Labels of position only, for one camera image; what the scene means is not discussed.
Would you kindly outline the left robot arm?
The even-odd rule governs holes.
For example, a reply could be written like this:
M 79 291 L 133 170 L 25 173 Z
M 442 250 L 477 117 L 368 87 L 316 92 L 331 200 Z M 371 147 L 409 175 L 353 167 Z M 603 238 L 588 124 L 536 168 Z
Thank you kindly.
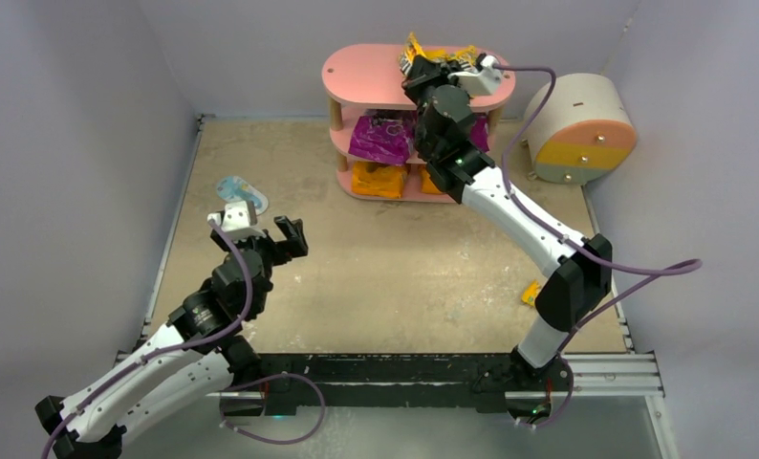
M 274 268 L 309 252 L 302 220 L 278 216 L 273 222 L 283 239 L 259 229 L 241 206 L 207 216 L 224 261 L 105 375 L 70 396 L 37 403 L 48 433 L 42 457 L 118 458 L 136 434 L 257 366 L 240 334 L 243 325 L 263 313 Z

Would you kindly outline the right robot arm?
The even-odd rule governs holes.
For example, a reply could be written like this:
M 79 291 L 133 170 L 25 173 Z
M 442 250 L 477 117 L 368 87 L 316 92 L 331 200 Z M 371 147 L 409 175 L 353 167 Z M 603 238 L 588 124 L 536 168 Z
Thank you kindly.
M 476 116 L 470 100 L 497 90 L 504 67 L 496 57 L 481 54 L 468 64 L 401 55 L 399 66 L 401 88 L 417 110 L 414 148 L 432 183 L 498 226 L 547 278 L 535 300 L 537 317 L 511 353 L 514 363 L 541 370 L 611 292 L 612 245 L 551 216 L 471 139 Z

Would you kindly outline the yellow m&m bag vertical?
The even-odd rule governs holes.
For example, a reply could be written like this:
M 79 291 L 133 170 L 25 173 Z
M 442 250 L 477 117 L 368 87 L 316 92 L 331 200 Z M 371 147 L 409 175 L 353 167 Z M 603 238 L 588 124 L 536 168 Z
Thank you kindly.
M 413 68 L 414 60 L 417 56 L 431 62 L 442 62 L 445 59 L 446 51 L 444 49 L 425 49 L 420 44 L 417 36 L 411 32 L 407 36 L 398 57 L 398 66 L 404 76 L 407 76 Z

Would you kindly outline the purple grape candy bag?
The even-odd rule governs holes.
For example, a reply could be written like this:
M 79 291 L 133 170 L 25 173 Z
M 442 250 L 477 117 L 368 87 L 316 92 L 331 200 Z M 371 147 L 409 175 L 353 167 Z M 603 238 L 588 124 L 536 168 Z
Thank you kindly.
M 362 160 L 404 165 L 414 152 L 415 114 L 412 111 L 365 111 L 357 120 L 348 153 Z
M 489 152 L 488 136 L 488 115 L 478 113 L 475 115 L 475 122 L 470 129 L 469 138 L 479 150 Z

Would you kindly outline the large orange gummy candy bag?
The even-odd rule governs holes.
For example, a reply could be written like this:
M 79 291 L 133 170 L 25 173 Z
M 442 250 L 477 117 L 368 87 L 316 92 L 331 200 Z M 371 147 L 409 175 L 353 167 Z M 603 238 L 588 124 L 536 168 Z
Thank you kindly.
M 355 162 L 351 190 L 361 196 L 401 199 L 408 175 L 406 165 Z

